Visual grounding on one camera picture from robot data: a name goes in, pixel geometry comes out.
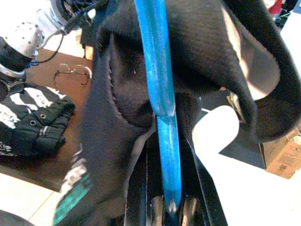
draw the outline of black garment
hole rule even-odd
[[[0,210],[0,225],[1,226],[34,226],[27,220],[18,217],[14,214]]]
[[[175,91],[185,95],[184,103],[177,101],[183,105],[177,107],[181,134],[190,140],[198,112],[195,97],[221,86],[238,95],[244,129],[254,141],[275,139],[297,123],[300,80],[261,0],[229,0],[226,5],[219,0],[169,0],[166,8]],[[63,190],[67,188],[68,193],[58,205],[55,226],[104,226],[124,213],[128,180],[141,151],[135,148],[137,140],[153,122],[134,3],[112,0],[107,9],[97,19],[102,23],[96,35],[81,151],[66,176]],[[279,74],[279,83],[263,99],[254,101],[251,96],[229,40],[223,9],[241,40],[248,43],[242,47],[253,47],[276,65],[271,71]],[[250,66],[252,72],[263,71],[258,63]]]
[[[64,94],[29,83],[14,86],[0,102],[0,154],[55,155],[75,105]]]

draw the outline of wooden table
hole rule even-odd
[[[52,51],[41,50],[39,60],[47,59]],[[60,149],[58,155],[53,158],[24,158],[0,156],[0,173],[7,174],[33,184],[37,184],[54,191],[60,191],[63,179],[70,168],[72,156],[79,148],[79,128],[84,112],[87,95],[90,90],[90,81],[83,87],[81,78],[74,74],[61,74],[53,84],[53,76],[60,63],[65,63],[72,68],[76,65],[84,65],[92,68],[92,61],[84,58],[58,53],[51,61],[27,69],[28,83],[41,86],[49,86],[67,94],[75,103],[75,114],[69,121],[69,126],[64,133],[66,143]]]

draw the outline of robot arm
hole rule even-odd
[[[0,96],[14,82],[26,81],[25,69],[52,36],[67,35],[88,11],[106,3],[107,0],[50,0],[31,19],[12,25],[11,32],[0,37]]]

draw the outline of metal rivet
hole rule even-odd
[[[30,124],[31,124],[32,126],[35,126],[37,123],[36,123],[35,120],[31,120],[31,121],[30,121]]]

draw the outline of blue plastic tube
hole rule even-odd
[[[157,117],[166,210],[175,214],[181,202],[181,164],[174,85],[164,0],[135,0],[146,64],[147,85]]]

